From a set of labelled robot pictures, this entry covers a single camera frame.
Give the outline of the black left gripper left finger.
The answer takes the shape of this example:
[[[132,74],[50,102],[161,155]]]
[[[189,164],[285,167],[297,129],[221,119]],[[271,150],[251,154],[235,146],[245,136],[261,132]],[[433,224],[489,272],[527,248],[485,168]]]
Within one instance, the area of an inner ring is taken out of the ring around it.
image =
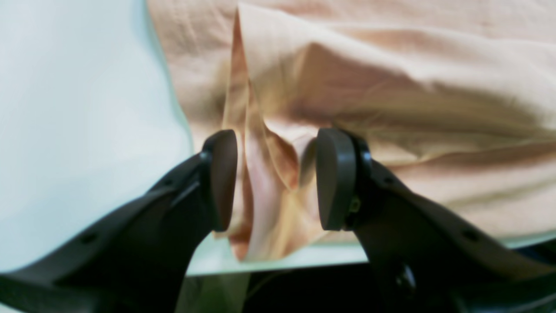
[[[234,131],[214,133],[143,196],[2,273],[1,303],[26,313],[174,312],[197,246],[228,230],[237,164]]]

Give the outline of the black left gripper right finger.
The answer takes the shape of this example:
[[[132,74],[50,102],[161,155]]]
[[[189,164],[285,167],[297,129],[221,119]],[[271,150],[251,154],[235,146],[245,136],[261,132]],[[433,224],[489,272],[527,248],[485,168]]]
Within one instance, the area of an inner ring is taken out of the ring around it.
[[[553,313],[555,267],[509,250],[447,208],[409,190],[336,128],[316,137],[324,230],[350,230],[389,313]]]

